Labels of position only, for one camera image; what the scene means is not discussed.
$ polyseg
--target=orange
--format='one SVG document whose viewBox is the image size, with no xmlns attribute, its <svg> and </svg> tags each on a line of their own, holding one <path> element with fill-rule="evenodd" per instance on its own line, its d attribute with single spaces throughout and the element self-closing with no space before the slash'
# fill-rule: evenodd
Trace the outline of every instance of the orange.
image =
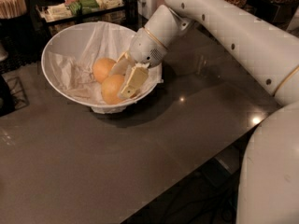
<svg viewBox="0 0 299 224">
<path fill-rule="evenodd" d="M 116 63 L 110 58 L 100 58 L 93 64 L 93 77 L 100 84 L 109 76 L 109 73 Z"/>
<path fill-rule="evenodd" d="M 122 99 L 118 97 L 118 92 L 123 82 L 123 75 L 112 75 L 107 77 L 102 83 L 102 98 L 108 105 L 116 105 L 122 101 Z"/>
</svg>

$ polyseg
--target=white paper liner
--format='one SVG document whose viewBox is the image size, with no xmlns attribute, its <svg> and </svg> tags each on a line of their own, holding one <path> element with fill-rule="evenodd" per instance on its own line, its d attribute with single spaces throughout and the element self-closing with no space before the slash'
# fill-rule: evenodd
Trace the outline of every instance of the white paper liner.
<svg viewBox="0 0 299 224">
<path fill-rule="evenodd" d="M 86 47 L 82 47 L 79 59 L 62 53 L 44 50 L 44 73 L 50 84 L 64 96 L 84 105 L 90 105 L 94 112 L 114 113 L 122 111 L 129 104 L 135 103 L 148 94 L 161 81 L 161 66 L 149 70 L 149 78 L 140 88 L 139 93 L 132 99 L 117 105 L 107 105 L 101 95 L 101 85 L 93 79 L 93 64 L 103 57 L 117 60 L 122 52 L 128 50 L 135 32 L 117 24 L 108 22 L 94 22 L 93 31 Z M 50 41 L 52 46 L 59 46 L 59 39 L 65 36 L 56 35 Z"/>
</svg>

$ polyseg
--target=gray table surface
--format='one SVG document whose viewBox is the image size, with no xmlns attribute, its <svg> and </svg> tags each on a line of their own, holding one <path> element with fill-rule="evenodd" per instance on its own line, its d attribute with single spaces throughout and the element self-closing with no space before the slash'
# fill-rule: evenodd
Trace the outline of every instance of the gray table surface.
<svg viewBox="0 0 299 224">
<path fill-rule="evenodd" d="M 19 97 L 0 118 L 0 223 L 120 223 L 279 105 L 216 42 L 190 30 L 164 83 L 120 114 L 55 91 L 40 64 L 4 74 Z"/>
</svg>

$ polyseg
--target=white bowl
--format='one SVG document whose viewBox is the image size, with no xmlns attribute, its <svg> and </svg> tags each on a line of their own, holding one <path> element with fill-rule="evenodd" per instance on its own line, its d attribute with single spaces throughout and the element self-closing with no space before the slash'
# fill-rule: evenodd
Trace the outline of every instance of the white bowl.
<svg viewBox="0 0 299 224">
<path fill-rule="evenodd" d="M 149 70 L 149 79 L 145 83 L 146 88 L 135 99 L 129 99 L 117 105 L 107 105 L 101 97 L 96 102 L 92 97 L 85 97 L 82 100 L 66 91 L 64 78 L 60 77 L 60 74 L 64 72 L 60 65 L 64 64 L 54 62 L 51 55 L 57 54 L 70 60 L 72 58 L 78 62 L 78 66 L 85 65 L 86 67 L 80 68 L 89 71 L 92 77 L 92 66 L 95 60 L 100 57 L 109 57 L 116 60 L 123 51 L 128 50 L 134 35 L 135 32 L 128 28 L 104 21 L 87 22 L 66 28 L 55 35 L 44 48 L 41 58 L 43 73 L 57 92 L 76 103 L 89 106 L 95 113 L 122 112 L 128 105 L 134 104 L 147 96 L 157 83 L 161 82 L 161 65 Z"/>
</svg>

